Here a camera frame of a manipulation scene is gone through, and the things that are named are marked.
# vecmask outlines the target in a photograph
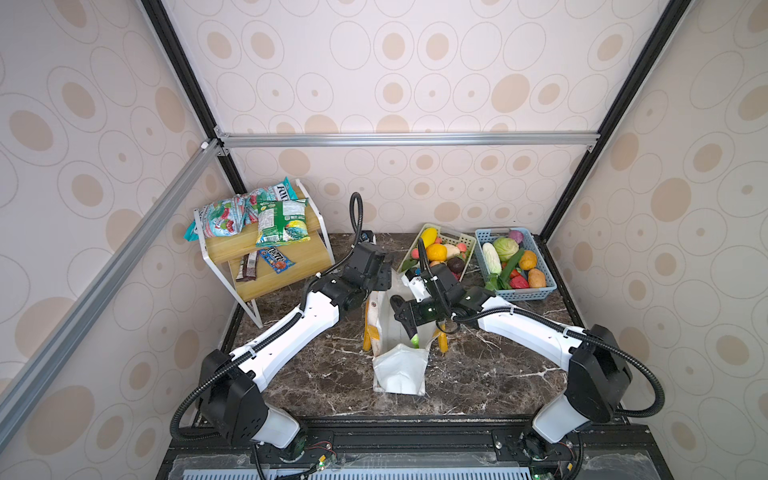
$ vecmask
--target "snack bag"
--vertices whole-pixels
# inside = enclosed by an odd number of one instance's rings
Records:
[[[280,184],[267,188],[257,188],[249,194],[244,194],[243,197],[245,198],[246,225],[258,221],[259,211],[257,205],[262,202],[299,199],[296,192],[293,191],[288,177],[285,177],[285,180]]]
[[[282,273],[296,265],[275,247],[263,248],[259,250],[259,255],[275,270],[275,273]]]
[[[259,208],[257,247],[275,247],[309,241],[306,231],[306,199],[264,202]]]
[[[200,209],[200,219],[203,222],[203,235],[211,237],[232,237],[243,229],[245,200],[235,195],[226,200],[219,200]],[[197,240],[194,222],[187,228],[184,235],[187,241]]]

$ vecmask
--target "metal vent grille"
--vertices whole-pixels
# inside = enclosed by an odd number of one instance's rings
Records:
[[[270,470],[267,480],[301,470]],[[186,470],[184,480],[259,480],[255,469]],[[344,468],[338,472],[324,471],[309,476],[309,480],[531,480],[531,473],[522,467],[487,468]]]

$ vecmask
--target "purple onion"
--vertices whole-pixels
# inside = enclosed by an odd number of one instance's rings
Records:
[[[522,245],[523,243],[523,233],[520,230],[510,230],[507,237],[513,239],[518,245]]]

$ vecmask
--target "candy bag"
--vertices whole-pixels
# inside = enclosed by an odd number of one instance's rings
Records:
[[[258,221],[259,211],[257,205],[262,202],[299,199],[296,192],[293,191],[293,187],[291,187],[288,177],[285,177],[285,180],[280,184],[267,188],[257,188],[249,194],[244,194],[243,198],[245,198],[246,225]]]
[[[203,235],[206,238],[232,237],[237,235],[243,229],[244,214],[245,200],[240,195],[206,205],[200,209]],[[184,238],[190,242],[197,240],[194,222],[187,228]]]
[[[275,273],[282,273],[296,265],[275,247],[263,248],[259,250],[259,255],[275,270]]]

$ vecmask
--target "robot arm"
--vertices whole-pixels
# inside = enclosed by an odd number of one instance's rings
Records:
[[[418,325],[455,317],[456,309],[470,314],[457,321],[517,342],[568,373],[566,390],[538,411],[531,430],[522,439],[530,456],[544,458],[552,444],[560,442],[570,431],[587,422],[608,422],[613,418],[632,375],[624,358],[596,346],[601,343],[619,350],[610,331],[595,326],[588,332],[552,322],[518,309],[480,287],[466,290],[444,265],[435,266],[426,276],[430,275],[428,281],[404,275],[402,281],[415,299],[406,302],[393,296],[390,300],[395,318],[409,335]]]
[[[266,332],[245,345],[236,348],[231,355],[237,358],[253,350],[253,347],[263,342],[270,335],[288,323],[299,307],[288,312],[279,322],[272,325]],[[292,359],[307,343],[323,331],[339,322],[339,307],[321,292],[311,292],[306,298],[304,317],[282,336],[261,349],[252,359],[240,364],[240,370],[245,373],[253,372],[253,382],[260,391],[266,390],[274,376]]]
[[[312,279],[304,311],[294,308],[230,355],[214,350],[206,356],[199,389],[206,384],[210,388],[202,390],[199,409],[231,445],[267,442],[282,449],[283,458],[301,454],[306,436],[300,434],[300,424],[288,412],[265,403],[261,392],[307,343],[360,307],[371,291],[392,286],[392,262],[385,261],[385,254],[373,243],[356,244],[339,274]],[[210,380],[225,368],[230,368],[225,376]]]

